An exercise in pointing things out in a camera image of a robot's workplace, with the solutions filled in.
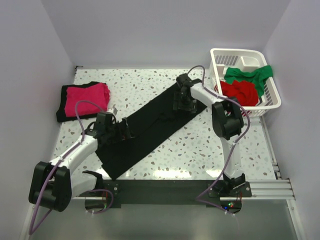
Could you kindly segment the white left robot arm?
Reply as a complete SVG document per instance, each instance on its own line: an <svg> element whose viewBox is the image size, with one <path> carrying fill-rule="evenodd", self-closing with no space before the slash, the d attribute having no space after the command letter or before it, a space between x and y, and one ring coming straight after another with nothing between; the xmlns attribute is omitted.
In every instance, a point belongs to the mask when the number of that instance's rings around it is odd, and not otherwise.
<svg viewBox="0 0 320 240"><path fill-rule="evenodd" d="M40 161L34 168L28 201L38 207L64 211L72 198L85 192L99 196L104 190L100 173L85 170L73 173L91 154L104 147L133 138L127 118L117 121L111 112L100 112L96 120L82 129L80 137L65 152L49 162Z"/></svg>

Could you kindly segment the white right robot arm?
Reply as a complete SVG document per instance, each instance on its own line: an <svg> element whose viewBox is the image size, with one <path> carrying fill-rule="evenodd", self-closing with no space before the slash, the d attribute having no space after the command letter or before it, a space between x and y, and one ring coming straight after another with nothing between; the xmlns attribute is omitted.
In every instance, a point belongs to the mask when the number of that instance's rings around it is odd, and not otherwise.
<svg viewBox="0 0 320 240"><path fill-rule="evenodd" d="M199 102L211 108L212 127L222 144L224 167L221 171L223 180L215 180L210 188L230 197L235 196L246 183L239 147L244 120L237 99L209 90L200 79L192 80L186 73L179 75L176 83L175 111L194 114Z"/></svg>

